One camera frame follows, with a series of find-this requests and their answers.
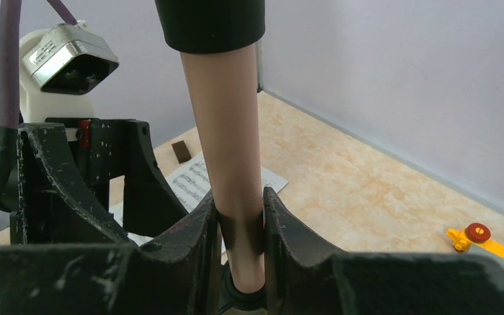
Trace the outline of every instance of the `paper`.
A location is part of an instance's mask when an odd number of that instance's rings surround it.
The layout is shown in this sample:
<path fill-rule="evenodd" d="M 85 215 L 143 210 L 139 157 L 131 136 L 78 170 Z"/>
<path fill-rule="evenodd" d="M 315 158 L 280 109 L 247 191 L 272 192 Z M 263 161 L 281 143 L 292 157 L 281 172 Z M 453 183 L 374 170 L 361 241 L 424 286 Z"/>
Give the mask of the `paper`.
<path fill-rule="evenodd" d="M 209 189 L 209 177 L 205 168 L 203 154 L 200 152 L 194 156 L 190 161 L 186 162 L 169 176 L 165 178 L 178 200 L 184 208 L 191 212 L 196 208 L 198 203 L 204 198 Z M 288 180 L 273 173 L 272 171 L 262 167 L 262 185 L 264 187 L 272 187 L 276 192 L 281 191 L 287 184 Z M 113 213 L 115 220 L 123 224 L 123 204 L 120 203 L 110 207 L 110 212 Z M 142 245 L 152 238 L 146 236 L 139 236 L 129 233 L 129 237 L 138 245 Z M 225 244 L 221 243 L 221 252 L 225 252 Z"/>

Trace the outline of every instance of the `silver camera housing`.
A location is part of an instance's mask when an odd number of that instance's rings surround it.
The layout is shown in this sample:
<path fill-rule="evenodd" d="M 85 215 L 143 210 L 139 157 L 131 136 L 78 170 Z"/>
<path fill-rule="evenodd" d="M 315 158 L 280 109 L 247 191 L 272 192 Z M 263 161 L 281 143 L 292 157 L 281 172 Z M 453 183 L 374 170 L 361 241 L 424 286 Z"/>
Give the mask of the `silver camera housing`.
<path fill-rule="evenodd" d="M 59 24 L 22 58 L 42 92 L 84 95 L 119 66 L 105 40 L 84 27 Z"/>

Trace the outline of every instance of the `yellow toy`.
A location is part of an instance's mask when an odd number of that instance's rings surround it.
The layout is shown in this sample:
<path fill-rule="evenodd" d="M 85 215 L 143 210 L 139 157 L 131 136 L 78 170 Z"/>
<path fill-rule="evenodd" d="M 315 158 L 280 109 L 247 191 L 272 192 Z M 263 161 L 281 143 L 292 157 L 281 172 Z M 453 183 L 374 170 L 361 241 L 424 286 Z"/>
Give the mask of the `yellow toy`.
<path fill-rule="evenodd" d="M 446 235 L 453 240 L 453 248 L 460 253 L 476 245 L 504 259 L 504 245 L 491 240 L 490 229 L 481 223 L 472 223 L 460 231 L 450 228 Z"/>

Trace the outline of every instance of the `cable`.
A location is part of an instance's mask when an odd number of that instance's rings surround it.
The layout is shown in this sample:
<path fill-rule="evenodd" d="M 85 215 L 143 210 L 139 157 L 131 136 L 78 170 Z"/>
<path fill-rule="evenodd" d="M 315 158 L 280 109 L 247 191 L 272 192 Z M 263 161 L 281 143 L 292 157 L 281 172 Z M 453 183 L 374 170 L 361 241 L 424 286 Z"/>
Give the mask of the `cable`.
<path fill-rule="evenodd" d="M 1 0 L 0 10 L 0 195 L 16 164 L 20 114 L 18 42 L 22 0 Z"/>
<path fill-rule="evenodd" d="M 66 5 L 64 5 L 61 0 L 47 0 L 47 2 L 49 2 L 55 12 L 59 14 L 59 16 L 65 23 L 68 23 L 70 25 L 78 24 L 78 21 L 74 18 L 74 15 L 72 15 L 72 13 L 68 10 Z"/>

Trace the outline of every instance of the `gray wall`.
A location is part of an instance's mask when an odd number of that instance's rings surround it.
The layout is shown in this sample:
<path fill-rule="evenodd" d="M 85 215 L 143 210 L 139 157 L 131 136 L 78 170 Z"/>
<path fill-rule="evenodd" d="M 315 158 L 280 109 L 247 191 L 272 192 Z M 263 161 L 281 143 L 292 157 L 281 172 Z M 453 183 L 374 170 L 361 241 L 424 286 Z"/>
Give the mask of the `gray wall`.
<path fill-rule="evenodd" d="M 504 1 L 266 2 L 267 91 L 504 212 Z"/>
<path fill-rule="evenodd" d="M 155 145 L 194 126 L 179 54 L 163 40 L 153 0 L 63 1 L 105 38 L 121 62 L 90 94 L 98 117 L 147 121 Z M 60 22 L 45 0 L 23 1 L 21 36 Z"/>

